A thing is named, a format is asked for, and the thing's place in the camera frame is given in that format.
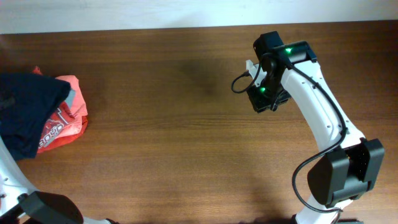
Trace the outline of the navy blue shorts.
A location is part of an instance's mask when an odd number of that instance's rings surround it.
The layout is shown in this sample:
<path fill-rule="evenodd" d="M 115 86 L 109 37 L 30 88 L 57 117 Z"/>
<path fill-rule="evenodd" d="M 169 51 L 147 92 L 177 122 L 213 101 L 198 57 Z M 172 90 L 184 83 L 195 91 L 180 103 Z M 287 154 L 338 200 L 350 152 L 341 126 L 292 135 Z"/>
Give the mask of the navy blue shorts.
<path fill-rule="evenodd" d="M 68 82 L 53 77 L 1 74 L 1 138 L 14 160 L 37 155 L 46 121 L 70 90 Z"/>

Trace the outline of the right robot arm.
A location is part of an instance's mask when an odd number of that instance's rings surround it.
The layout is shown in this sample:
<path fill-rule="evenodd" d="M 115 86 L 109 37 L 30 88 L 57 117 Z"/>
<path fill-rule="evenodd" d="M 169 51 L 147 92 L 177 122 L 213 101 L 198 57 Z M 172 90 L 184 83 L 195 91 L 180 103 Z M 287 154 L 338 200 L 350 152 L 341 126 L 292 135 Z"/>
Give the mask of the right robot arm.
<path fill-rule="evenodd" d="M 385 149 L 380 140 L 366 139 L 347 117 L 308 42 L 284 44 L 272 31 L 260 35 L 253 48 L 259 61 L 246 62 L 246 74 L 253 81 L 245 91 L 254 111 L 275 111 L 293 99 L 319 150 L 294 170 L 292 187 L 298 195 L 299 172 L 316 162 L 307 174 L 310 198 L 299 198 L 304 208 L 290 222 L 340 223 L 343 209 L 374 188 Z"/>

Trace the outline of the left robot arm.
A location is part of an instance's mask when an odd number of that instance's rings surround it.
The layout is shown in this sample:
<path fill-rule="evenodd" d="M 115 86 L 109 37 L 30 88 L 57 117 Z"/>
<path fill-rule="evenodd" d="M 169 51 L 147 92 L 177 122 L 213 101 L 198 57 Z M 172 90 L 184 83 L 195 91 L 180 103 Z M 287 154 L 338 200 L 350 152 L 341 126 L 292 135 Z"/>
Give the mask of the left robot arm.
<path fill-rule="evenodd" d="M 66 196 L 42 192 L 22 173 L 1 143 L 1 223 L 116 224 L 114 220 L 95 220 L 82 215 Z"/>

